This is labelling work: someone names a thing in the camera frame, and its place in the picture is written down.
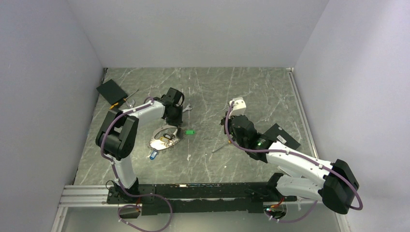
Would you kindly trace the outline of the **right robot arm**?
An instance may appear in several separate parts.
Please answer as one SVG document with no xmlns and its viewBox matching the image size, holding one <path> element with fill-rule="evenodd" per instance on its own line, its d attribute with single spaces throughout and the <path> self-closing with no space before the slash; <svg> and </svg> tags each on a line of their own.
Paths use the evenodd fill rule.
<svg viewBox="0 0 410 232">
<path fill-rule="evenodd" d="M 278 165 L 268 181 L 266 194 L 273 201 L 298 196 L 322 202 L 328 209 L 345 215 L 350 209 L 362 210 L 359 183 L 347 162 L 330 162 L 310 157 L 296 149 L 300 144 L 278 124 L 259 133 L 245 116 L 224 116 L 220 123 L 233 145 L 250 158 Z"/>
</svg>

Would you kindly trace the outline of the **metal key organizer plate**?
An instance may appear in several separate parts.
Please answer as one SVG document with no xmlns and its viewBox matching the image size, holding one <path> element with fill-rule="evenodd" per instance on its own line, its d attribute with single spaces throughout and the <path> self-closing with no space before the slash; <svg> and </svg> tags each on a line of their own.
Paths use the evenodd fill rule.
<svg viewBox="0 0 410 232">
<path fill-rule="evenodd" d="M 173 134 L 175 138 L 173 140 L 167 140 L 162 138 L 164 134 Z M 156 129 L 148 143 L 148 147 L 152 150 L 163 151 L 167 150 L 183 139 L 183 130 L 177 126 L 164 125 Z"/>
</svg>

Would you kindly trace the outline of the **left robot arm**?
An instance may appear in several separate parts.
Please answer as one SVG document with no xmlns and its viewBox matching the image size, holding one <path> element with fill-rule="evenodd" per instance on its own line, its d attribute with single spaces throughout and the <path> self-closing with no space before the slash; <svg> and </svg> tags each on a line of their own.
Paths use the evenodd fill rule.
<svg viewBox="0 0 410 232">
<path fill-rule="evenodd" d="M 182 117 L 184 94 L 169 88 L 161 97 L 148 96 L 142 105 L 127 109 L 110 109 L 97 134 L 95 143 L 100 147 L 101 156 L 112 166 L 116 188 L 120 197 L 132 203 L 139 196 L 139 181 L 133 171 L 131 152 L 140 126 L 156 119 L 163 119 L 165 125 L 153 133 L 149 147 L 150 159 L 161 150 L 168 149 L 183 137 Z"/>
</svg>

